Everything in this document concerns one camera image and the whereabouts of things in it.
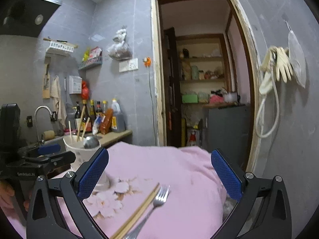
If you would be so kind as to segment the person's left hand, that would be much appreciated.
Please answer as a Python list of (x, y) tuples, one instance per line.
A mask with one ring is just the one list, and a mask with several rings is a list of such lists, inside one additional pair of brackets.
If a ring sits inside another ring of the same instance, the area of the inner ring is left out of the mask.
[(15, 191), (12, 186), (5, 181), (1, 181), (0, 183), (0, 199), (1, 199), (1, 207), (6, 209), (14, 209), (14, 205), (12, 203), (12, 197), (14, 197)]

